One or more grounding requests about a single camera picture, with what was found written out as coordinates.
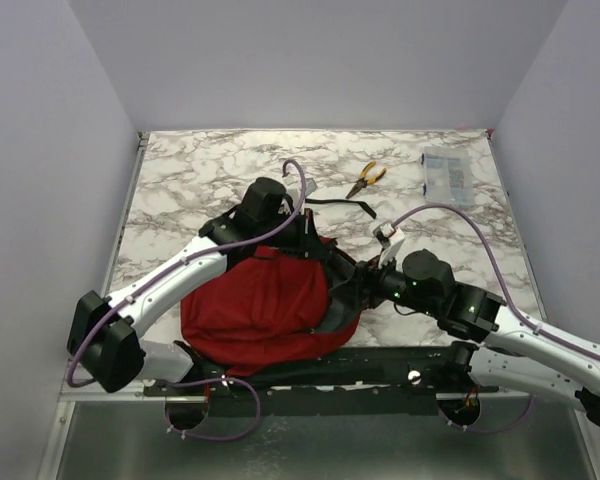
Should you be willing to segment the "red student backpack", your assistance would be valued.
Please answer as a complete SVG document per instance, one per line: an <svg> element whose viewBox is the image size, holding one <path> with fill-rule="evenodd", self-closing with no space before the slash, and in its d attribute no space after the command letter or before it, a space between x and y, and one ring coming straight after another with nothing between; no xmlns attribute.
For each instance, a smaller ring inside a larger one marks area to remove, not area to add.
<svg viewBox="0 0 600 480"><path fill-rule="evenodd" d="M227 272L180 303L184 342L230 375L317 359L358 327L365 308L355 299L355 260L321 235L330 242L328 260L290 256L291 224L260 244L230 250Z"/></svg>

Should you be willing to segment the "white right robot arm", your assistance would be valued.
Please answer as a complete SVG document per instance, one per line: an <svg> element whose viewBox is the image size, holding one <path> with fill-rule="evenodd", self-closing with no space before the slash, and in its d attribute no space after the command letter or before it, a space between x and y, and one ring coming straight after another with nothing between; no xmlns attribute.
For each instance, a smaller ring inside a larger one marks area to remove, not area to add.
<svg viewBox="0 0 600 480"><path fill-rule="evenodd" d="M451 266L423 249L401 263L360 262L355 289L374 307L392 301L436 320L469 342L465 358L440 367L440 379L460 392L475 383L552 398L585 413L600 428L600 343L570 334L511 301L455 279Z"/></svg>

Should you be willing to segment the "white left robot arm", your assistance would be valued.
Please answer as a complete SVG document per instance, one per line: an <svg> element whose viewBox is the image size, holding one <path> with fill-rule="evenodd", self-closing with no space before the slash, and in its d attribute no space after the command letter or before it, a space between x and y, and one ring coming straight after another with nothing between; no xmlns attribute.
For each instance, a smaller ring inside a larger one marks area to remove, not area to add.
<svg viewBox="0 0 600 480"><path fill-rule="evenodd" d="M141 280L85 294L67 342L72 367L109 393L163 380L189 395L202 380L197 353L250 374L322 350L310 334L329 304L322 265L331 244L305 206L312 190L259 178Z"/></svg>

